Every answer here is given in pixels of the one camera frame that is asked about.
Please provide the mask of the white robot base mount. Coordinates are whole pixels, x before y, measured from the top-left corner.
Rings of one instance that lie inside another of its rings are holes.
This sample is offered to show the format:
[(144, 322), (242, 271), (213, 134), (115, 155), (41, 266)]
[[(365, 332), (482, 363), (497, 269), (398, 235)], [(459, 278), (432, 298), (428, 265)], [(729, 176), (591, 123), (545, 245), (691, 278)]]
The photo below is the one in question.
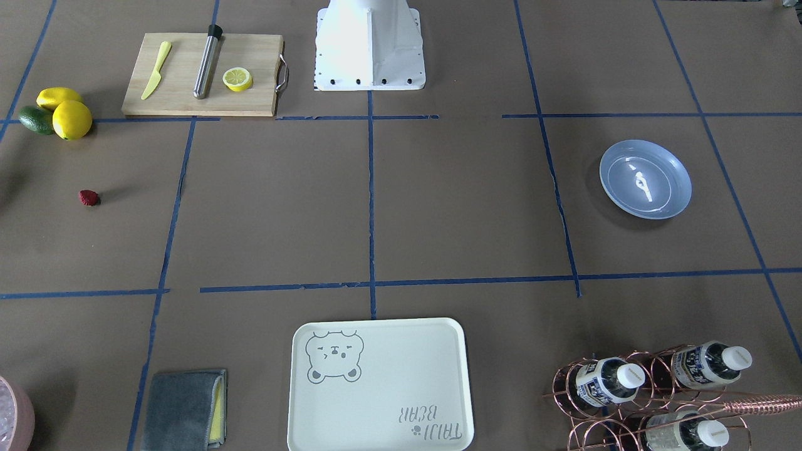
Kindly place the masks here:
[(424, 89), (421, 19), (408, 2), (330, 1), (316, 25), (316, 91)]

